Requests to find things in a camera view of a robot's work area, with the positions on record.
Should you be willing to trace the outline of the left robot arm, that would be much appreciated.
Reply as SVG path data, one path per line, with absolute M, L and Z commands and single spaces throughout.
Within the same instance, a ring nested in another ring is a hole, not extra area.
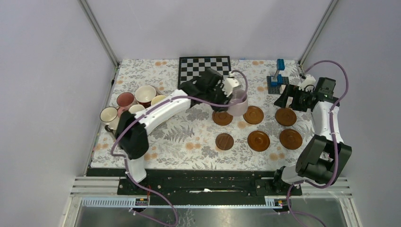
M 129 189 L 135 194 L 142 194 L 146 190 L 144 155 L 149 149 L 148 136 L 154 129 L 200 103 L 209 104 L 216 112 L 226 111 L 234 90 L 240 86 L 232 73 L 225 78 L 208 68 L 202 76 L 180 84 L 171 95 L 156 105 L 136 113 L 123 112 L 115 137 L 116 146 L 124 151 L 126 174 L 131 178 Z

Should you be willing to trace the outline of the dark walnut coaster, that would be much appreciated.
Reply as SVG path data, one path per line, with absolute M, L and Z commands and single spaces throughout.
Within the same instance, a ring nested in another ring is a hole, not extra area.
M 216 137 L 215 144 L 220 150 L 229 150 L 234 145 L 234 139 L 228 133 L 222 133 Z

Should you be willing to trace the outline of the lilac mug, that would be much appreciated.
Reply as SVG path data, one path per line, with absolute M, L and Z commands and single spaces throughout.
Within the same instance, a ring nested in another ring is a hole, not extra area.
M 237 103 L 233 106 L 230 106 L 227 110 L 227 113 L 232 116 L 242 116 L 248 110 L 248 96 L 244 90 L 236 90 L 232 93 L 232 98 L 230 100 L 230 104 Z

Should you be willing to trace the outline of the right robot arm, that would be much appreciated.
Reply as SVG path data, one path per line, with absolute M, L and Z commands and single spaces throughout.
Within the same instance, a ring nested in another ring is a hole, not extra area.
M 352 148 L 340 135 L 340 99 L 334 96 L 335 85 L 336 81 L 330 78 L 319 78 L 316 85 L 287 85 L 275 101 L 276 106 L 285 107 L 291 97 L 290 109 L 311 110 L 314 135 L 294 166 L 283 166 L 275 171 L 270 185 L 274 193 L 283 195 L 291 185 L 303 182 L 327 188 L 335 183 L 348 162 Z

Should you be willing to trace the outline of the light blue mug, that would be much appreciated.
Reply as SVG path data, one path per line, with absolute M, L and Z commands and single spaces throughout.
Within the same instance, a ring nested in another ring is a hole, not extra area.
M 129 113 L 131 113 L 131 114 L 134 114 L 134 113 L 137 113 L 137 112 L 143 111 L 143 110 L 145 110 L 145 107 L 143 105 L 141 105 L 141 104 L 132 105 L 128 109 Z

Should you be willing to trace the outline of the cream yellow mug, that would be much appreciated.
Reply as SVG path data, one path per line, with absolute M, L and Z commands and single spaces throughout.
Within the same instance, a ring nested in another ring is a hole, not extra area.
M 163 101 L 164 99 L 166 99 L 166 96 L 164 96 L 164 95 L 155 96 L 155 97 L 151 100 L 151 106 L 156 105 L 157 103 Z

